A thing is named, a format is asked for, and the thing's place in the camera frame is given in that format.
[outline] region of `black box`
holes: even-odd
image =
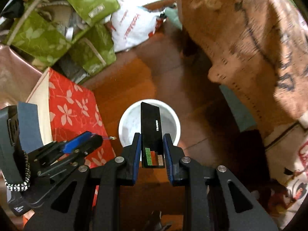
[[[164,168],[163,136],[159,107],[141,103],[142,167]]]

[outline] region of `green bar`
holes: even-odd
[[[152,166],[152,158],[151,158],[151,151],[148,147],[145,148],[145,154],[147,156],[147,165]]]

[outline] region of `white plastic bag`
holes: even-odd
[[[137,6],[119,2],[121,9],[111,17],[114,51],[119,52],[146,41],[162,24],[160,12],[148,12]]]

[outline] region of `screw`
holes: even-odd
[[[222,173],[227,171],[227,168],[224,165],[218,166],[217,169],[219,172],[222,172]]]
[[[182,162],[184,162],[184,163],[190,163],[190,158],[189,157],[182,157]]]
[[[88,166],[87,165],[81,165],[79,168],[78,168],[79,172],[85,172],[88,170]]]
[[[121,162],[124,161],[124,158],[123,157],[116,157],[115,161],[116,161],[116,163],[121,163]]]

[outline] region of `triangular cutout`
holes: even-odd
[[[236,213],[242,213],[253,208],[250,201],[243,195],[243,193],[237,188],[237,186],[230,181],[228,183],[229,190],[232,196],[233,205]]]
[[[77,186],[77,181],[73,181],[52,203],[51,208],[57,210],[61,213],[67,213],[70,207],[70,202],[72,200],[75,188]]]

